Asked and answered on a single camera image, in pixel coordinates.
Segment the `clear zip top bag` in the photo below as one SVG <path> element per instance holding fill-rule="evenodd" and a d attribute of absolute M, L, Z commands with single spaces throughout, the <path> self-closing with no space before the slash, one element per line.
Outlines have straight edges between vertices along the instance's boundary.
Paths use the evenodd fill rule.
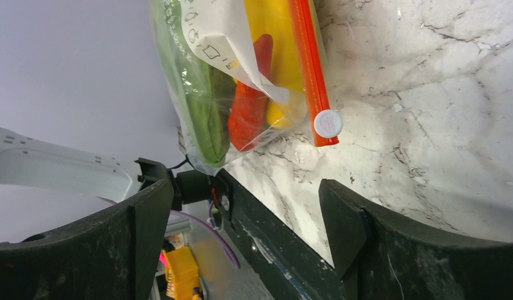
<path fill-rule="evenodd" d="M 249 27 L 245 1 L 179 1 L 182 12 L 182 31 L 190 50 L 199 59 L 227 74 L 237 86 L 242 82 L 263 92 L 268 102 L 287 104 L 290 92 L 275 86 L 260 73 L 254 42 Z M 245 152 L 238 151 L 230 142 L 226 161 L 220 168 L 207 168 L 192 164 L 187 155 L 187 135 L 182 127 L 182 141 L 186 157 L 191 166 L 207 175 L 217 174 L 226 164 L 260 148 L 291 128 L 304 126 L 310 130 L 310 142 L 316 147 L 333 146 L 339 142 L 343 128 L 340 115 L 331 108 L 323 63 L 324 46 L 319 29 L 314 3 L 312 1 L 287 1 L 294 39 L 301 64 L 304 82 L 306 116 L 288 129 L 278 129 L 266 121 L 264 131 L 254 141 L 256 146 Z"/>

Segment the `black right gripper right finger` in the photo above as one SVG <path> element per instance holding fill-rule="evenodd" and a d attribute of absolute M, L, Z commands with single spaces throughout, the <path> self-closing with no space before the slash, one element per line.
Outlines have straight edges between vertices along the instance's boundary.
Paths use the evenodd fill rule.
<path fill-rule="evenodd" d="M 357 299 L 513 299 L 513 242 L 438 229 L 333 179 L 319 203 L 337 277 Z"/>

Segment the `yellow fake squash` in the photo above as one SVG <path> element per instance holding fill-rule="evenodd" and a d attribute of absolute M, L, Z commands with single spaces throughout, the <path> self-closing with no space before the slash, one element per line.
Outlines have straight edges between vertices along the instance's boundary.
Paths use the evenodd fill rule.
<path fill-rule="evenodd" d="M 271 73 L 267 78 L 275 86 L 290 92 L 287 104 L 268 102 L 266 121 L 274 128 L 291 128 L 305 118 L 307 108 L 289 3 L 245 1 L 244 4 L 252 40 L 256 41 L 263 34 L 269 34 L 273 39 Z"/>

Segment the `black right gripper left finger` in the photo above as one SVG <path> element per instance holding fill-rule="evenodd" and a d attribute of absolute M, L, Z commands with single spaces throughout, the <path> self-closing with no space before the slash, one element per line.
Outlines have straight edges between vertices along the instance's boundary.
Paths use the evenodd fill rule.
<path fill-rule="evenodd" d="M 67 225 L 0 243 L 0 299 L 148 299 L 173 195 L 161 180 Z"/>

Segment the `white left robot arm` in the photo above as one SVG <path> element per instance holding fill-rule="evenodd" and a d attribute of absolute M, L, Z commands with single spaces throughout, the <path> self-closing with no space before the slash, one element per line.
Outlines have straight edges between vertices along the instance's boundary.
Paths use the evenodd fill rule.
<path fill-rule="evenodd" d="M 119 203 L 141 190 L 140 165 L 0 128 L 0 184 L 69 191 Z"/>

